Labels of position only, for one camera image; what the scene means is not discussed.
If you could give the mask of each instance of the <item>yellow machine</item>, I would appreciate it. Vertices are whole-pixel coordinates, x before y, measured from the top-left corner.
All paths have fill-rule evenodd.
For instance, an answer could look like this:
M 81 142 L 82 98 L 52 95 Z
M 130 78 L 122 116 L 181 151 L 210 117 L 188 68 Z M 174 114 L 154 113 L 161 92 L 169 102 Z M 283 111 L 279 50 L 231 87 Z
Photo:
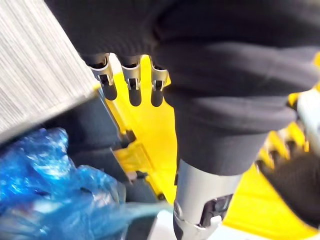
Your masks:
M 319 55 L 315 58 L 320 63 Z M 147 172 L 146 180 L 157 195 L 163 194 L 173 204 L 176 196 L 174 186 L 177 165 L 177 140 L 175 136 L 174 110 L 166 102 L 156 108 L 150 103 L 151 64 L 148 57 L 141 60 L 142 102 L 138 107 L 130 104 L 128 89 L 122 73 L 114 76 L 119 92 L 114 101 L 107 101 L 120 130 L 133 130 L 136 141 L 115 155 L 126 173 Z M 294 103 L 298 95 L 289 97 Z M 299 126 L 293 122 L 283 132 L 300 148 L 308 150 L 308 144 Z M 286 159 L 289 152 L 276 132 L 271 132 L 258 155 L 272 166 L 270 148 Z M 305 225 L 283 202 L 257 168 L 252 165 L 238 186 L 223 224 L 254 235 L 278 240 L 305 239 L 317 231 Z

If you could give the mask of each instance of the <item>gloved hand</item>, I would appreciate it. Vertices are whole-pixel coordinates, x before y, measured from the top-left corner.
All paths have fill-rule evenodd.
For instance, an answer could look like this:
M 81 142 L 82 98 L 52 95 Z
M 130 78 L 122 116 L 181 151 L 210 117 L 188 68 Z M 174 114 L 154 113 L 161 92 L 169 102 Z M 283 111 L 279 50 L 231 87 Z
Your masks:
M 312 152 L 277 161 L 275 168 L 258 160 L 256 165 L 291 210 L 306 224 L 320 227 L 320 157 Z

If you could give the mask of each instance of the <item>black sleeve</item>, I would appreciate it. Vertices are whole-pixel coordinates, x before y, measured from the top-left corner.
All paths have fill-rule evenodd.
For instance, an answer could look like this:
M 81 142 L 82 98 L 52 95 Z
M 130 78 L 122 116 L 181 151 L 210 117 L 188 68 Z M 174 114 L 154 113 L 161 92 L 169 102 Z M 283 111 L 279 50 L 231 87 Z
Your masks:
M 317 0 L 46 2 L 81 54 L 150 54 L 169 70 L 179 156 L 203 171 L 246 171 L 268 131 L 295 119 L 288 94 L 318 80 L 291 55 L 320 43 Z
M 163 44 L 155 59 L 172 79 L 164 94 L 180 157 L 217 175 L 246 171 L 268 132 L 295 120 L 288 94 L 309 90 L 319 76 L 282 50 L 237 42 Z

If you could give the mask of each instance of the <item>yellow surface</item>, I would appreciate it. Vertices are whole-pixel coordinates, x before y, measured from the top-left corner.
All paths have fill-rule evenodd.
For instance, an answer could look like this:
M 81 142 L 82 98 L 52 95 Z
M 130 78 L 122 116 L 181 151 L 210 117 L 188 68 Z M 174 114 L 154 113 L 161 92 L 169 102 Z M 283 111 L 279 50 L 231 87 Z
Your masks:
M 151 65 L 148 57 L 142 58 L 141 69 L 142 102 L 137 107 L 129 102 L 123 74 L 114 76 L 118 96 L 115 101 L 107 100 L 107 104 L 121 131 L 133 130 L 137 139 L 128 148 L 117 150 L 115 156 L 127 173 L 137 170 L 147 172 L 147 181 L 155 193 L 163 193 L 167 201 L 173 203 L 177 167 L 174 110 L 165 101 L 159 107 L 151 105 Z
M 127 173 L 138 170 L 148 172 L 147 180 L 156 194 L 163 193 L 168 202 L 173 203 L 176 194 L 173 183 L 177 157 L 174 111 L 165 102 L 158 108 L 151 105 L 149 58 L 142 59 L 141 69 L 140 106 L 130 105 L 122 74 L 114 77 L 117 99 L 107 100 L 121 131 L 133 130 L 137 138 L 128 148 L 116 151 L 115 155 Z M 293 103 L 297 97 L 298 94 L 292 94 L 289 101 Z M 286 131 L 298 146 L 305 146 L 304 135 L 295 123 L 290 124 Z M 267 141 L 283 157 L 289 158 L 286 146 L 276 132 L 271 132 Z M 261 149 L 259 158 L 272 166 L 273 161 L 265 148 Z M 243 175 L 223 224 L 275 240 L 305 239 L 317 233 L 291 212 L 255 166 Z

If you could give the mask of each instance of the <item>metal prong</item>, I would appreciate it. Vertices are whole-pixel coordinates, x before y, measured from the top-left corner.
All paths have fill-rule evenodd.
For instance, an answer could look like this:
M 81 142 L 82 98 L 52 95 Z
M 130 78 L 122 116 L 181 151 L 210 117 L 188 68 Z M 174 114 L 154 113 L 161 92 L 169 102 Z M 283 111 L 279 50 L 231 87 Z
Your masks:
M 151 84 L 152 84 L 152 92 L 151 92 L 151 103 L 155 107 L 159 107 L 164 98 L 164 86 L 167 82 L 169 73 L 168 70 L 162 69 L 155 65 L 151 60 Z
M 100 82 L 105 98 L 108 100 L 115 100 L 117 98 L 117 89 L 114 82 L 114 74 L 109 62 L 109 53 L 105 53 L 103 57 L 104 58 L 101 59 L 100 54 L 99 58 L 84 57 L 83 59 L 91 69 L 94 77 Z
M 131 105 L 137 107 L 141 104 L 141 56 L 118 56 L 121 62 L 125 83 L 128 87 Z

